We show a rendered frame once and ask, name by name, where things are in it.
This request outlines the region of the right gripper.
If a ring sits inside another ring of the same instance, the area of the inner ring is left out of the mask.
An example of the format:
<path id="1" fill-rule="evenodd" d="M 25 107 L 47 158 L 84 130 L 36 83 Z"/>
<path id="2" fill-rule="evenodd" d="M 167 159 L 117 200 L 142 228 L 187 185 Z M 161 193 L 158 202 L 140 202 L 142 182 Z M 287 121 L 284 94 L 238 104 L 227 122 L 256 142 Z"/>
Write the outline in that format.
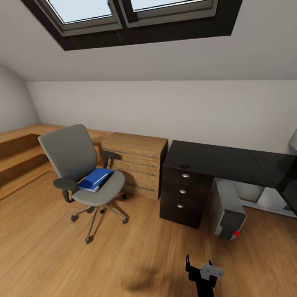
<path id="1" fill-rule="evenodd" d="M 209 265 L 213 266 L 211 261 L 209 261 Z M 188 254 L 186 256 L 185 270 L 189 272 L 188 273 L 189 280 L 196 282 L 196 289 L 198 294 L 201 290 L 208 290 L 212 292 L 212 294 L 214 295 L 212 287 L 215 287 L 217 277 L 210 275 L 209 280 L 203 279 L 201 277 L 200 269 L 190 266 Z"/>

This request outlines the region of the swivel chair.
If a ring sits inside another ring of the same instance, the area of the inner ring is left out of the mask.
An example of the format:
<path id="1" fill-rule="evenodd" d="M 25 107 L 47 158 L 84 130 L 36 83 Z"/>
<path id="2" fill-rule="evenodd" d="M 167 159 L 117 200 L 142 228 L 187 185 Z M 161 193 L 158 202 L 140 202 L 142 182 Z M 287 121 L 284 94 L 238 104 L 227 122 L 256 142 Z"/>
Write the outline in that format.
<path id="1" fill-rule="evenodd" d="M 127 223 L 125 217 L 106 205 L 117 196 L 123 195 L 123 199 L 127 197 L 121 191 L 126 181 L 125 175 L 119 170 L 107 168 L 108 159 L 115 158 L 116 154 L 109 151 L 99 152 L 100 155 L 105 157 L 103 169 L 112 170 L 113 174 L 95 193 L 78 188 L 78 183 L 96 170 L 97 166 L 97 152 L 83 124 L 64 127 L 43 134 L 38 137 L 38 140 L 59 176 L 59 179 L 53 181 L 53 185 L 56 188 L 62 189 L 62 195 L 65 201 L 68 203 L 78 201 L 87 205 L 87 207 L 71 213 L 71 220 L 74 222 L 77 219 L 74 214 L 86 209 L 88 209 L 87 213 L 90 214 L 97 207 L 85 239 L 86 244 L 91 242 L 90 232 L 98 210 L 100 210 L 100 214 L 103 214 L 105 207 L 122 218 L 123 224 Z M 71 191 L 71 199 L 69 199 L 68 190 Z"/>

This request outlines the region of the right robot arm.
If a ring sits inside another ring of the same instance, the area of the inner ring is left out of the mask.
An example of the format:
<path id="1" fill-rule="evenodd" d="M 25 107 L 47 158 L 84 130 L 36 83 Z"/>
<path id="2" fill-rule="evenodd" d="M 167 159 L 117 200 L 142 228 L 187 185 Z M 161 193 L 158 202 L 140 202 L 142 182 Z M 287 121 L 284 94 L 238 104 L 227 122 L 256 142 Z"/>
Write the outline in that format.
<path id="1" fill-rule="evenodd" d="M 212 287 L 215 287 L 217 278 L 224 277 L 224 271 L 221 268 L 213 266 L 211 261 L 209 264 L 201 264 L 202 270 L 190 266 L 189 256 L 186 256 L 186 268 L 189 280 L 196 282 L 198 297 L 214 297 Z"/>

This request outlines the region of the folder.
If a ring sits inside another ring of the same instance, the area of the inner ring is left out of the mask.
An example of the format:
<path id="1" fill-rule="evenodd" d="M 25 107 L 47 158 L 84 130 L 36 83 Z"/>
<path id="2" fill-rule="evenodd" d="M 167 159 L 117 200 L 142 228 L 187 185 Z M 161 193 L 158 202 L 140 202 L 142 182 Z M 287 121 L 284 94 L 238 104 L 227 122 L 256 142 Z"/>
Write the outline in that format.
<path id="1" fill-rule="evenodd" d="M 78 183 L 78 188 L 96 193 L 112 174 L 112 170 L 96 168 L 96 170 Z"/>

